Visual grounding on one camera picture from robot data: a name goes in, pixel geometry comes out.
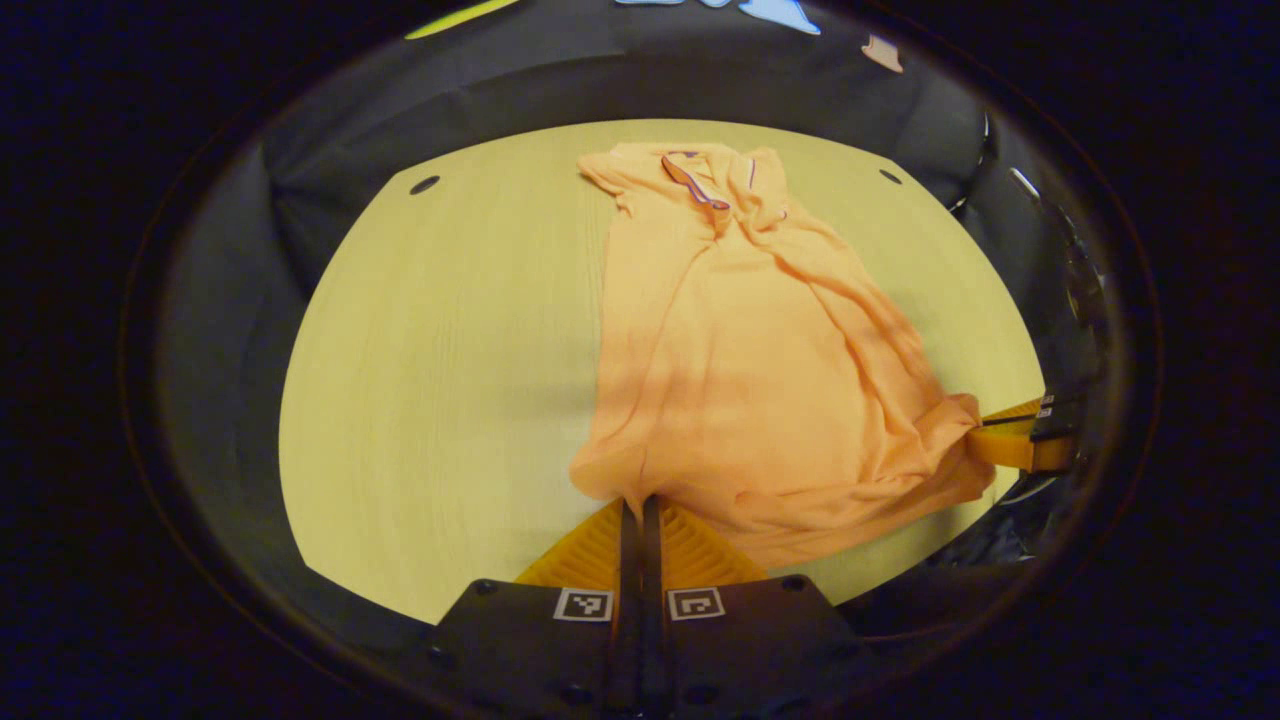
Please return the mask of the orange T-shirt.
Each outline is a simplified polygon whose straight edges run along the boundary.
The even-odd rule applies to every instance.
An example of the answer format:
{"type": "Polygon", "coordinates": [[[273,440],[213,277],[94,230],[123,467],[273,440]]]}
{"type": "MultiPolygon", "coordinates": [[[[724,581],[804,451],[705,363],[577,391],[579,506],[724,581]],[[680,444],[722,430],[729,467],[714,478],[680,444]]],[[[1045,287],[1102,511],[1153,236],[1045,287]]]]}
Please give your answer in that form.
{"type": "Polygon", "coordinates": [[[972,395],[772,149],[618,143],[580,173],[604,243],[596,401],[570,479],[700,518],[763,568],[824,559],[979,500],[972,395]]]}

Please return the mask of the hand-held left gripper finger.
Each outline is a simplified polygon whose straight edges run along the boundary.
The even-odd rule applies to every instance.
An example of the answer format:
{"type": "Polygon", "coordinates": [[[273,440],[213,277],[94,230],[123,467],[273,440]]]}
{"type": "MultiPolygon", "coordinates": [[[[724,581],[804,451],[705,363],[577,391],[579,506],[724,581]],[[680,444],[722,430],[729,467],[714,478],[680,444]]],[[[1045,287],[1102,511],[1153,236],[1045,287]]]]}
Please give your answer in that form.
{"type": "Polygon", "coordinates": [[[643,511],[643,701],[657,717],[810,717],[861,678],[861,642],[804,575],[751,582],[703,578],[732,566],[707,529],[677,538],[675,507],[643,511]]]}
{"type": "Polygon", "coordinates": [[[515,582],[472,582],[435,626],[433,680],[471,717],[607,717],[635,707],[639,527],[620,501],[515,582]]]}

